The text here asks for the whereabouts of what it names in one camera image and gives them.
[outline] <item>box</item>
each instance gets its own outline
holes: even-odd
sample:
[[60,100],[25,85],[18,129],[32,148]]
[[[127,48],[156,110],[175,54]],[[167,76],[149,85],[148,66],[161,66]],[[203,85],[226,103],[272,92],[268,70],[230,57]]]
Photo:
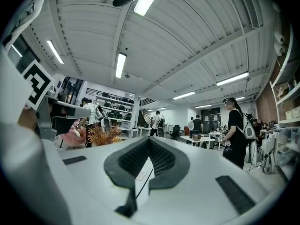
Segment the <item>box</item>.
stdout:
[[282,89],[280,88],[277,94],[277,98],[282,99],[289,93],[289,89]]
[[300,117],[300,106],[296,107],[292,110],[292,117],[293,118],[298,118]]
[[285,112],[285,114],[286,114],[286,119],[287,120],[288,119],[293,119],[293,111],[292,110]]

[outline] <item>black 3d printed part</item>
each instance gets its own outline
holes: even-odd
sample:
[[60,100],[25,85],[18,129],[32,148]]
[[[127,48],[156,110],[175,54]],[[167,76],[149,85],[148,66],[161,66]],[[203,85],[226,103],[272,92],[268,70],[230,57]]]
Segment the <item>black 3d printed part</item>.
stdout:
[[255,202],[229,176],[216,178],[231,204],[239,214],[247,212],[255,206]]

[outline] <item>black shirt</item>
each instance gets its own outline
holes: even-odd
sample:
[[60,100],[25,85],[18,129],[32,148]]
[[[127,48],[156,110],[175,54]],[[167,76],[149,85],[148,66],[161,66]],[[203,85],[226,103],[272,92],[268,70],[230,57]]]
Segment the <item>black shirt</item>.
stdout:
[[262,129],[262,128],[261,128],[261,125],[257,124],[256,127],[253,126],[253,129],[254,129],[254,131],[255,131],[256,137],[258,137],[259,134],[260,134],[260,131],[261,131],[261,129]]
[[[230,130],[231,126],[239,127],[240,129],[244,129],[244,122],[240,113],[236,110],[231,110],[229,113],[228,119],[228,128]],[[231,148],[236,151],[245,151],[247,141],[244,134],[236,128],[235,133],[229,139]]]
[[201,133],[201,124],[203,124],[201,119],[195,119],[193,120],[194,123],[194,129],[193,131],[199,131],[199,133]]

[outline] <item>person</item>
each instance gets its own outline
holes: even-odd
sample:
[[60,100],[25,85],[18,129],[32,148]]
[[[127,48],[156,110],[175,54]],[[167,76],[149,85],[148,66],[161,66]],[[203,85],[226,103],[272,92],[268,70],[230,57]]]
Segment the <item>person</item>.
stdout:
[[223,156],[242,169],[247,147],[245,135],[240,131],[240,129],[244,129],[244,115],[233,97],[226,101],[226,109],[230,111],[228,119],[229,132],[222,138],[221,142],[224,143],[229,140],[231,146],[226,153],[223,153]]
[[[88,126],[86,128],[86,134],[89,134],[89,131],[94,127],[95,124],[98,124],[101,126],[100,121],[97,119],[96,114],[97,114],[97,106],[93,105],[89,99],[84,97],[82,100],[82,107],[90,109],[90,116],[88,118],[82,118],[78,127],[81,128],[84,126],[89,119]],[[88,136],[86,136],[86,144],[87,147],[90,148],[92,147],[92,144],[88,140]]]
[[255,136],[256,136],[256,142],[257,142],[257,146],[260,147],[262,145],[263,142],[263,137],[261,135],[261,125],[258,124],[257,119],[253,119],[253,129],[255,131]]
[[199,114],[196,115],[196,119],[193,120],[193,123],[194,123],[194,129],[193,129],[193,131],[199,131],[200,133],[203,133],[203,122],[200,119],[200,115]]
[[157,111],[155,113],[155,115],[153,116],[153,124],[151,126],[151,132],[150,132],[150,136],[153,136],[154,134],[156,135],[156,137],[158,137],[158,124],[160,122],[161,118],[160,118],[160,112]]

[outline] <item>ceiling beam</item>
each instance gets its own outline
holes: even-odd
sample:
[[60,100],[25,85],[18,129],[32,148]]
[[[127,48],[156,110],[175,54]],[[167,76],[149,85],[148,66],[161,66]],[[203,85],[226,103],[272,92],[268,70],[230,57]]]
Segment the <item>ceiling beam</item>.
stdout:
[[113,42],[113,49],[112,49],[112,77],[111,77],[111,82],[113,83],[114,81],[114,76],[115,76],[115,70],[116,70],[116,60],[117,60],[117,56],[118,56],[118,49],[119,49],[119,45],[120,45],[120,39],[125,27],[125,22],[127,20],[128,17],[128,13],[130,11],[131,8],[131,3],[125,5],[122,9],[119,21],[118,21],[118,26],[117,26],[117,30],[116,30],[116,34],[114,36],[114,42]]
[[38,40],[30,26],[22,32],[22,36],[25,39],[26,43],[29,45],[29,47],[32,49],[34,54],[36,54],[37,57],[40,59],[40,63],[44,61],[53,71],[56,71],[58,69],[55,63],[48,57],[46,52],[42,49],[41,45],[37,43]]
[[73,68],[75,69],[76,73],[78,74],[78,76],[81,76],[82,73],[72,58],[72,54],[71,54],[69,47],[65,41],[65,36],[64,36],[61,26],[60,26],[60,19],[59,19],[59,14],[58,14],[58,10],[57,10],[56,0],[46,0],[46,2],[50,9],[50,16],[51,16],[50,20],[53,23],[55,36],[57,38],[57,41],[60,44],[61,50],[63,52],[63,56],[65,57],[65,60],[66,60],[65,62],[72,65]]
[[201,101],[199,103],[194,104],[194,106],[202,106],[202,105],[214,105],[214,104],[219,104],[222,103],[222,101],[224,100],[224,98],[240,98],[240,97],[249,97],[249,96],[254,96],[257,95],[260,92],[260,88],[257,89],[253,89],[247,92],[238,92],[238,93],[233,93],[230,94],[229,96],[224,96],[221,97],[220,99],[208,99],[208,100],[204,100]]
[[[268,72],[268,70],[269,70],[268,67],[264,67],[264,68],[262,68],[262,69],[259,69],[259,70],[257,70],[257,71],[254,71],[254,72],[252,72],[252,73],[249,73],[249,76],[248,76],[247,78],[245,78],[244,80],[246,80],[246,79],[248,79],[248,78],[254,78],[254,77],[256,77],[256,76],[260,76],[260,75],[266,74],[266,73]],[[223,85],[223,86],[217,86],[217,85],[214,84],[214,85],[209,86],[209,87],[204,88],[204,89],[199,89],[199,90],[196,90],[196,91],[194,90],[194,92],[195,92],[195,95],[199,95],[199,94],[202,94],[202,93],[205,93],[205,92],[209,92],[209,91],[213,91],[213,90],[220,89],[220,88],[225,87],[225,86],[228,86],[228,85],[232,85],[232,84],[235,84],[235,83],[239,83],[239,82],[241,82],[241,81],[243,81],[243,79],[242,79],[242,80],[236,80],[236,81],[234,81],[234,82],[225,84],[225,85]],[[173,101],[172,98],[168,99],[168,101],[169,101],[169,102],[174,102],[174,103],[176,103],[176,101]]]
[[[249,103],[249,102],[254,102],[255,99],[253,98],[250,98],[250,99],[244,99],[242,101],[238,101],[238,104],[243,104],[243,103]],[[211,107],[204,107],[204,108],[196,108],[196,109],[199,109],[199,110],[206,110],[206,109],[212,109],[212,108],[217,108],[217,107],[222,107],[224,106],[224,103],[218,103],[218,104],[213,104]]]
[[[251,37],[254,34],[257,34],[258,31],[260,29],[262,29],[263,27],[265,27],[265,26],[262,26],[258,29],[253,29],[251,26],[244,27],[245,37]],[[180,66],[178,66],[173,71],[171,71],[169,74],[165,75],[162,79],[160,79],[158,82],[156,82],[156,85],[161,85],[162,82],[164,82],[167,79],[171,78],[172,76],[176,75],[177,73],[179,73],[183,69],[185,69],[185,68],[189,67],[190,65],[194,64],[195,62],[199,62],[200,60],[206,58],[207,56],[211,56],[213,53],[217,53],[218,51],[224,49],[225,47],[230,46],[230,45],[232,45],[232,44],[234,44],[237,41],[240,41],[242,39],[244,39],[244,34],[243,34],[242,30],[238,30],[238,31],[228,35],[227,37],[215,42],[213,45],[205,48],[203,51],[199,52],[198,54],[196,54],[195,56],[193,56],[189,60],[181,63]],[[155,87],[155,85],[150,86],[143,93],[149,92],[154,87]]]

